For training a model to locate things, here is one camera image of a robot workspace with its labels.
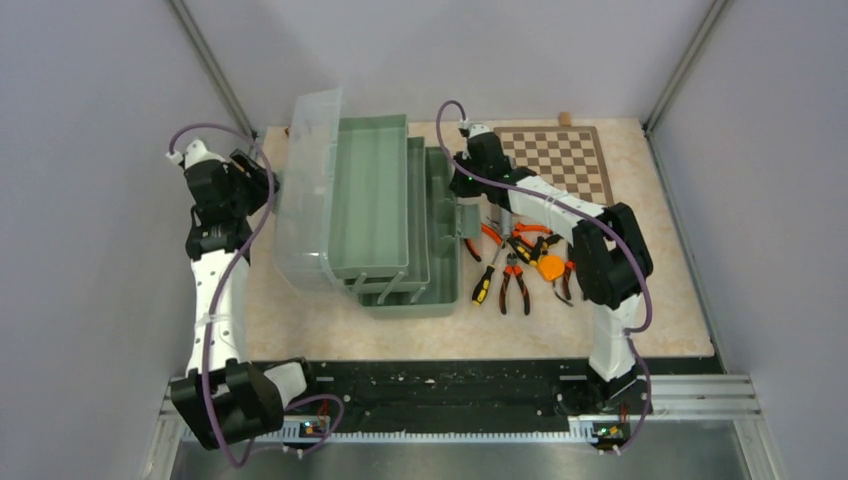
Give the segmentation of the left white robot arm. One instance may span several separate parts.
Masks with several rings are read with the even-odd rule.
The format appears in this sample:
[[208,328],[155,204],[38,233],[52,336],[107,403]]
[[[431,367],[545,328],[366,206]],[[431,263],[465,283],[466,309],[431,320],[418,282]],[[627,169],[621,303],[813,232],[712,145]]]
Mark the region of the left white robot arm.
[[216,450],[281,429],[286,406],[302,414],[314,410],[321,388],[302,360],[261,367],[247,355],[254,236],[248,218],[269,212],[279,190],[276,175],[241,150],[224,157],[199,140],[170,158],[182,168],[194,201],[186,252],[195,285],[191,356],[170,393],[195,438]]

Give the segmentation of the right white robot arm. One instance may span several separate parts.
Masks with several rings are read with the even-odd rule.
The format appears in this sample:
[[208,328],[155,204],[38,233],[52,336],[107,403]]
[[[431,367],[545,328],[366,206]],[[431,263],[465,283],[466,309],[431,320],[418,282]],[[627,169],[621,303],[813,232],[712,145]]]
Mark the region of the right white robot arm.
[[586,397],[594,409],[614,411],[637,378],[632,337],[653,320],[647,289],[653,261],[633,210],[624,203],[603,207],[581,200],[513,165],[497,134],[480,123],[463,125],[459,132],[466,147],[451,159],[451,190],[461,198],[485,196],[512,214],[541,222],[571,245],[578,285],[594,305]]

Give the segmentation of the grey metal flashlight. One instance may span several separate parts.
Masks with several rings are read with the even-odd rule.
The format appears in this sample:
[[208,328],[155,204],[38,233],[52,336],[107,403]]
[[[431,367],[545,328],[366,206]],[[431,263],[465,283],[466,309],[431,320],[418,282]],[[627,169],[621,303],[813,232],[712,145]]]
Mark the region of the grey metal flashlight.
[[489,225],[501,237],[509,237],[513,229],[513,219],[510,211],[492,205],[489,212]]

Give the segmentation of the large black yellow screwdriver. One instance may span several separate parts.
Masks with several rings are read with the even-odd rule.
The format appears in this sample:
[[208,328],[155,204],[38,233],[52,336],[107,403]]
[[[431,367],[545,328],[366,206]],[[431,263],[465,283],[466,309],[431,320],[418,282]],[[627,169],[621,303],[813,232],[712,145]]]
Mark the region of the large black yellow screwdriver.
[[494,272],[496,270],[498,259],[501,256],[501,253],[505,249],[505,245],[506,245],[506,242],[502,241],[501,244],[497,246],[495,254],[493,255],[491,261],[486,266],[486,269],[485,269],[483,275],[480,277],[480,279],[478,280],[477,284],[475,285],[475,287],[472,291],[471,301],[476,306],[482,305],[484,303],[484,301],[486,300],[487,296],[488,296],[488,293],[489,293],[489,290],[490,290],[490,285],[491,285],[491,280],[492,280],[492,277],[493,277]]

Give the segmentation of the green plastic toolbox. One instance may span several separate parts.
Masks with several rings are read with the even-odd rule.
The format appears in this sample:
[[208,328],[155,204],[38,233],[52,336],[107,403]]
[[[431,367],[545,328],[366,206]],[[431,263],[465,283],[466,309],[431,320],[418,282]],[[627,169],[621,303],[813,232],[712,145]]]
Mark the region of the green plastic toolbox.
[[347,295],[377,319],[451,315],[480,210],[405,115],[349,117],[339,89],[300,96],[279,173],[274,263],[301,295]]

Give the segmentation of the orange tape measure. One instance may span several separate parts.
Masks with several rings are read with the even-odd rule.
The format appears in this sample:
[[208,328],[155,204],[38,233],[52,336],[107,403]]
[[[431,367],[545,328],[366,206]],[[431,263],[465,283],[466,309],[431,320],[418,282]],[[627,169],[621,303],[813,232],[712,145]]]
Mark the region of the orange tape measure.
[[543,255],[537,260],[536,270],[545,282],[551,283],[564,276],[566,262],[556,255]]

